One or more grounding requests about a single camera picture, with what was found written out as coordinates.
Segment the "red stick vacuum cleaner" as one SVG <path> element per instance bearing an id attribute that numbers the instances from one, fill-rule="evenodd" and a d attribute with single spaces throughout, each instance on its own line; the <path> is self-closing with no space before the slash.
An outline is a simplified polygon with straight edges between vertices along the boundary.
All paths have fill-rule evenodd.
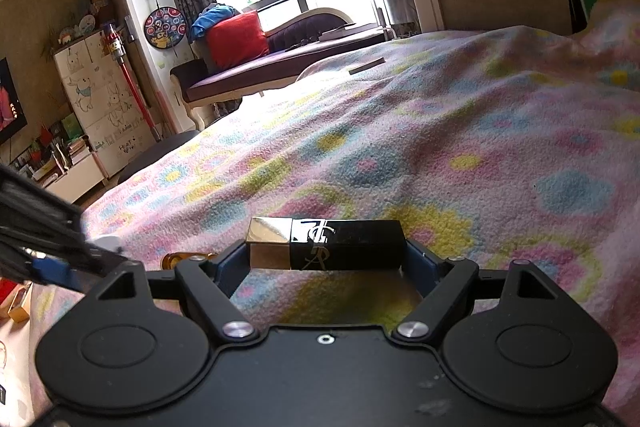
<path id="1" fill-rule="evenodd" d="M 145 124 L 147 124 L 150 128 L 152 137 L 154 138 L 156 143 L 160 143 L 160 141 L 162 141 L 162 136 L 156 129 L 155 122 L 151 116 L 151 113 L 149 112 L 148 106 L 146 106 L 145 101 L 142 98 L 138 84 L 134 81 L 134 78 L 132 78 L 130 74 L 130 70 L 127 66 L 126 61 L 127 53 L 125 45 L 122 41 L 122 37 L 120 36 L 117 27 L 113 23 L 107 23 L 103 26 L 103 32 L 104 41 L 108 49 L 108 53 L 118 65 L 120 72 L 122 73 L 122 77 L 124 77 L 124 79 L 126 80 L 126 83 L 131 90 L 131 94 L 134 97 L 134 101 L 136 101 L 143 120 L 145 121 Z"/>

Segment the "blue cloth bundle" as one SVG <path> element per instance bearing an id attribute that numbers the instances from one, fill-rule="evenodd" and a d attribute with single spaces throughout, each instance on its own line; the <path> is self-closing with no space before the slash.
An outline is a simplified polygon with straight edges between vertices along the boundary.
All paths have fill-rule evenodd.
<path id="1" fill-rule="evenodd" d="M 210 28 L 231 17 L 239 15 L 240 12 L 233 6 L 224 3 L 212 3 L 198 14 L 190 28 L 190 41 L 201 39 Z"/>

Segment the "red cushion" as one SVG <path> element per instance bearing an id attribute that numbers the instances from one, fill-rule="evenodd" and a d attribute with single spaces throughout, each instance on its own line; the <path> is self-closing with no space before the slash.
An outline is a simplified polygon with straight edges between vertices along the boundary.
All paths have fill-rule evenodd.
<path id="1" fill-rule="evenodd" d="M 215 65 L 226 70 L 270 52 L 256 11 L 227 18 L 206 31 L 205 41 Z"/>

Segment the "round colourful dartboard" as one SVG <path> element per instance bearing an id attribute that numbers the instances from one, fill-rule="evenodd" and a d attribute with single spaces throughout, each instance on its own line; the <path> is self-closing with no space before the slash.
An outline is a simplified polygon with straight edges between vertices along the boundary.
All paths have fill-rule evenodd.
<path id="1" fill-rule="evenodd" d="M 174 48 L 186 36 L 186 18 L 173 6 L 156 8 L 145 20 L 146 41 L 155 49 Z"/>

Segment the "purple chaise lounge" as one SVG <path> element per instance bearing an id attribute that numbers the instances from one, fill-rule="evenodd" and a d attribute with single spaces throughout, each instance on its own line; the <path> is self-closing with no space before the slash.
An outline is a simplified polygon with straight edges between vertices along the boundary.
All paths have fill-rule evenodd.
<path id="1" fill-rule="evenodd" d="M 320 8 L 267 31 L 266 40 L 267 54 L 227 69 L 214 63 L 204 44 L 195 47 L 194 60 L 171 69 L 170 78 L 195 127 L 206 127 L 203 117 L 196 113 L 200 107 L 286 87 L 308 66 L 382 43 L 386 33 L 375 23 L 358 28 L 344 12 Z"/>

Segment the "floral fleece blanket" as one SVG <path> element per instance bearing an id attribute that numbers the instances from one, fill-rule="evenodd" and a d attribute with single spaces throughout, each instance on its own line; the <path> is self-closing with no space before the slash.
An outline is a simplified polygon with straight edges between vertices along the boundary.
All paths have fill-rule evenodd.
<path id="1" fill-rule="evenodd" d="M 385 63 L 349 75 L 352 66 Z M 255 216 L 395 219 L 440 257 L 528 259 L 614 338 L 606 405 L 639 421 L 639 0 L 588 27 L 444 31 L 310 66 L 84 213 L 149 269 Z"/>

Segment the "amber glass vial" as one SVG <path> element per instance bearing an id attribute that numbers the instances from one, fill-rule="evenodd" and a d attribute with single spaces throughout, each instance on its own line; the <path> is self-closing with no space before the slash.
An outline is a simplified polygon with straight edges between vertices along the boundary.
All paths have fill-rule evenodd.
<path id="1" fill-rule="evenodd" d="M 183 260 L 205 261 L 215 259 L 216 257 L 216 253 L 171 253 L 163 257 L 162 262 L 160 262 L 160 266 L 163 270 L 173 270 L 176 265 Z"/>

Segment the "dark flat remote on bed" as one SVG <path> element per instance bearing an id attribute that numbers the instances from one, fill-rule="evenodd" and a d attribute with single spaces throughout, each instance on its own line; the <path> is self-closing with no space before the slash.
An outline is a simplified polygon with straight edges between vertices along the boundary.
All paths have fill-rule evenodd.
<path id="1" fill-rule="evenodd" d="M 358 64 L 356 66 L 352 66 L 348 70 L 348 73 L 349 73 L 349 75 L 357 75 L 360 72 L 365 72 L 366 70 L 369 70 L 371 68 L 375 68 L 376 66 L 383 65 L 384 63 L 385 63 L 385 58 L 384 57 L 378 57 L 378 58 L 375 58 L 374 60 L 367 61 L 367 62 L 364 62 L 362 64 Z"/>

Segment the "wall television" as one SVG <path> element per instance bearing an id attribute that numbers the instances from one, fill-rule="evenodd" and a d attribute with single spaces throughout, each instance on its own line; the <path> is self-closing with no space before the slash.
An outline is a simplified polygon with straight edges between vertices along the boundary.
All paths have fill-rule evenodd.
<path id="1" fill-rule="evenodd" d="M 27 124 L 6 58 L 0 60 L 0 82 L 0 144 L 4 144 Z"/>

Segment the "white cabinet with drawings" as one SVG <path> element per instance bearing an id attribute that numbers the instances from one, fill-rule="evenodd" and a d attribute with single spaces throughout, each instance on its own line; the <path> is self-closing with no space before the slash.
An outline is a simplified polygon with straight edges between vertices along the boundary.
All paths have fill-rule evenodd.
<path id="1" fill-rule="evenodd" d="M 101 31 L 60 49 L 54 64 L 107 178 L 155 143 L 129 84 L 108 53 Z"/>

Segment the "white low tv console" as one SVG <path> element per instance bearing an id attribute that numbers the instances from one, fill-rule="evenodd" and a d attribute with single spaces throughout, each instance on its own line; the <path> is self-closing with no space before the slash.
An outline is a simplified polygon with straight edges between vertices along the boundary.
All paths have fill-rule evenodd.
<path id="1" fill-rule="evenodd" d="M 75 162 L 70 170 L 65 172 L 61 172 L 58 168 L 50 170 L 38 185 L 43 190 L 64 199 L 65 202 L 77 202 L 105 181 L 99 158 L 96 157 L 96 153 L 88 152 Z"/>

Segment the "black gold lipstick tube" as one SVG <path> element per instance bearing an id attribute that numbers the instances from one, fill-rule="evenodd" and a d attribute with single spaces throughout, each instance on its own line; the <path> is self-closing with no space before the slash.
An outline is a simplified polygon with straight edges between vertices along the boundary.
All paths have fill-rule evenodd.
<path id="1" fill-rule="evenodd" d="M 254 217 L 250 264 L 297 271 L 396 271 L 408 247 L 396 220 Z"/>

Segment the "metal side table by window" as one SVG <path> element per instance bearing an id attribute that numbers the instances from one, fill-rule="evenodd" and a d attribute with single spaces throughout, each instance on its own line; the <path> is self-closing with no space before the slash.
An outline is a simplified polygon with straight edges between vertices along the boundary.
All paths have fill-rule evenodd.
<path id="1" fill-rule="evenodd" d="M 421 26 L 414 0 L 371 0 L 378 24 L 394 38 L 419 35 Z"/>

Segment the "small gold box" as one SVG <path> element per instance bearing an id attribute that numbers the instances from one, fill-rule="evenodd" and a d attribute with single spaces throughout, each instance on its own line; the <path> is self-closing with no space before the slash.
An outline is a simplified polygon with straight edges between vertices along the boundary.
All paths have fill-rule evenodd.
<path id="1" fill-rule="evenodd" d="M 30 297 L 32 297 L 32 284 L 23 285 L 17 289 L 8 309 L 8 317 L 14 323 L 20 324 L 30 319 Z"/>

